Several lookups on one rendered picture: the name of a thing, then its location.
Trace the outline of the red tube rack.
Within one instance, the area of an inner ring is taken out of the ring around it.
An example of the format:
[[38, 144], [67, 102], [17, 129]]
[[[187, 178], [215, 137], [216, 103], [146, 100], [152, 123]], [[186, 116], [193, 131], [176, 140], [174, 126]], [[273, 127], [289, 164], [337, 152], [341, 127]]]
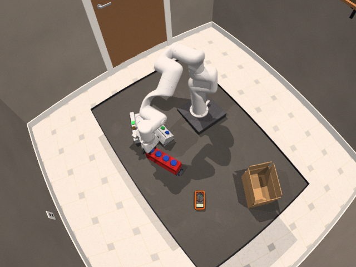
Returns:
[[[157, 157], [157, 156], [156, 156], [156, 152], [157, 152], [157, 151], [160, 151], [160, 150], [157, 149], [157, 148], [154, 149], [154, 153], [151, 153], [151, 155], [145, 153], [145, 154], [146, 154], [146, 157], [147, 157], [149, 160], [153, 161], [154, 163], [160, 165], [161, 167], [165, 168], [165, 169], [168, 170], [169, 172], [171, 172], [171, 173], [173, 173], [173, 174], [176, 175], [176, 174], [178, 173], [178, 171], [180, 170], [180, 168], [181, 168], [181, 162], [178, 161], [178, 160], [176, 160], [175, 158], [169, 156], [168, 154], [162, 152], [162, 151], [161, 151], [161, 153], [162, 153], [161, 157]], [[168, 161], [168, 162], [166, 162], [166, 161], [163, 160], [163, 157], [164, 157], [165, 155], [167, 155], [167, 156], [169, 157], [169, 161]], [[172, 166], [172, 165], [171, 165], [171, 160], [176, 160], [176, 162], [177, 162], [176, 166]]]

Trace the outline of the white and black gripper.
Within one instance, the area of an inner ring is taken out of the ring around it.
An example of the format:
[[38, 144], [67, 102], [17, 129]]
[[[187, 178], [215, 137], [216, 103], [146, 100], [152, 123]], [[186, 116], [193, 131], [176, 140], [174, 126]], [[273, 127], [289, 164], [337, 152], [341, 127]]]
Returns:
[[142, 152], [141, 153], [142, 154], [144, 154], [144, 153], [151, 154], [150, 151], [153, 148], [156, 149], [156, 145], [158, 144], [158, 142], [159, 142], [159, 137], [155, 134], [155, 139], [154, 139], [154, 141], [152, 143], [150, 143], [150, 144], [145, 144], [145, 143], [141, 144], [141, 148], [142, 148]]

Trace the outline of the black pocket multimeter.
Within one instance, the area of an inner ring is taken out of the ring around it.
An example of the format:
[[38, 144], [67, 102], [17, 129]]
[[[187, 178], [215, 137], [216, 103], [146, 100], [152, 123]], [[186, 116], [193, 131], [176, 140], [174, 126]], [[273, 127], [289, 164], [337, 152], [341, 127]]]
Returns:
[[195, 191], [195, 210], [204, 210], [205, 191]]

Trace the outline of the brown cardboard box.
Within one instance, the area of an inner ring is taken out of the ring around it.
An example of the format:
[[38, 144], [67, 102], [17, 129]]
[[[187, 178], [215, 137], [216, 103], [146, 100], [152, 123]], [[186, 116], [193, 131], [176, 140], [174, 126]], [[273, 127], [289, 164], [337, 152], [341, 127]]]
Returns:
[[[274, 163], [253, 165], [242, 175], [248, 208], [272, 203], [281, 198], [281, 188]], [[272, 199], [272, 200], [271, 200]]]

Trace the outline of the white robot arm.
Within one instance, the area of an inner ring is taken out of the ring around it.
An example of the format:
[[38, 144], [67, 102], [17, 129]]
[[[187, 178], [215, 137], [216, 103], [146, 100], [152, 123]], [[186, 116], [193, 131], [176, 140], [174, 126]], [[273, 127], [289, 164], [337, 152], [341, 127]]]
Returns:
[[[154, 69], [161, 73], [161, 79], [156, 90], [150, 92], [143, 100], [140, 117], [144, 120], [138, 124], [138, 129], [132, 134], [134, 139], [141, 139], [141, 144], [150, 144], [155, 139], [155, 133], [163, 126], [167, 117], [162, 112], [150, 106], [155, 96], [171, 97], [183, 72], [183, 67], [173, 58], [188, 64], [190, 78], [188, 81], [191, 93], [190, 113], [197, 118], [207, 115], [206, 93], [217, 91], [217, 69], [204, 65], [205, 53], [181, 43], [171, 44], [156, 60]], [[202, 92], [202, 93], [201, 93]]]

